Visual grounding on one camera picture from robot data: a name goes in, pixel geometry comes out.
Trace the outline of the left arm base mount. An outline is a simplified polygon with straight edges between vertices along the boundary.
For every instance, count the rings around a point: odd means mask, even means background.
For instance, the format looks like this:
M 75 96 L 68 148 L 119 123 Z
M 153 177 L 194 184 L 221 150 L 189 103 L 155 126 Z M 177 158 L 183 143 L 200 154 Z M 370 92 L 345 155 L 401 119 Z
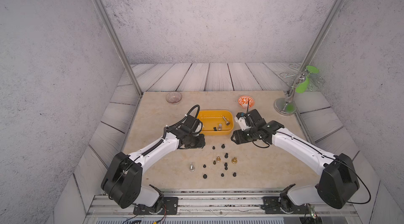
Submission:
M 158 188 L 142 186 L 140 195 L 133 203 L 135 215 L 176 215 L 178 197 L 166 197 Z

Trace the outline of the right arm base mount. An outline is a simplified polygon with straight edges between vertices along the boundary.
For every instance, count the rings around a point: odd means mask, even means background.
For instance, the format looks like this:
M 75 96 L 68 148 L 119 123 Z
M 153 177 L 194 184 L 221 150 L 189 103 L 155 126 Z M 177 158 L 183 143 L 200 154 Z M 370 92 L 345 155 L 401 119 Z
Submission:
M 310 212 L 307 206 L 310 196 L 310 186 L 297 187 L 296 184 L 291 184 L 283 189 L 279 196 L 263 197 L 263 204 L 260 206 L 265 214 L 295 214 L 303 215 Z

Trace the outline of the silver queen chess piece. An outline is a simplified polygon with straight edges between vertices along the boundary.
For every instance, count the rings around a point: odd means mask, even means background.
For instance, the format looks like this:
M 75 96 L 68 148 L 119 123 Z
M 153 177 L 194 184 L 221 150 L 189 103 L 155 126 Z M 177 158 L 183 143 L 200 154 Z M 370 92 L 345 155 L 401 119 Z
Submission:
M 225 121 L 226 126 L 229 126 L 229 125 L 230 125 L 230 121 L 227 120 L 227 118 L 224 117 L 224 116 L 223 116 L 222 118 L 223 118 L 223 120 Z

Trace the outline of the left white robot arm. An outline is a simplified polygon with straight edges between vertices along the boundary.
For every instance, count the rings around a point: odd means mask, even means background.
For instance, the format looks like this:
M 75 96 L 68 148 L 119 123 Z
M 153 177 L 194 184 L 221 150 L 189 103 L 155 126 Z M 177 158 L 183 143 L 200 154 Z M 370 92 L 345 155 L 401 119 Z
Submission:
M 152 185 L 143 186 L 143 174 L 175 150 L 204 147 L 205 136 L 202 133 L 165 127 L 163 135 L 145 148 L 129 155 L 123 152 L 116 154 L 101 182 L 101 189 L 123 209 L 136 204 L 158 213 L 163 208 L 164 194 Z

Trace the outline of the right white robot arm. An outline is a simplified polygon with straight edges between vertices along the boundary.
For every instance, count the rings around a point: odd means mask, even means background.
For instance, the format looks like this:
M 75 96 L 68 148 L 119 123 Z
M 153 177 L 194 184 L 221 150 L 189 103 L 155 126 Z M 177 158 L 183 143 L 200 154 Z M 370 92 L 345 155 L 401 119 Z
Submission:
M 363 184 L 349 156 L 322 150 L 274 120 L 265 125 L 242 123 L 241 129 L 233 132 L 231 140 L 238 145 L 258 140 L 268 147 L 274 145 L 302 161 L 320 176 L 315 185 L 296 187 L 291 184 L 281 192 L 279 203 L 285 213 L 291 213 L 293 206 L 318 203 L 341 209 L 346 203 L 352 202 L 352 196 Z

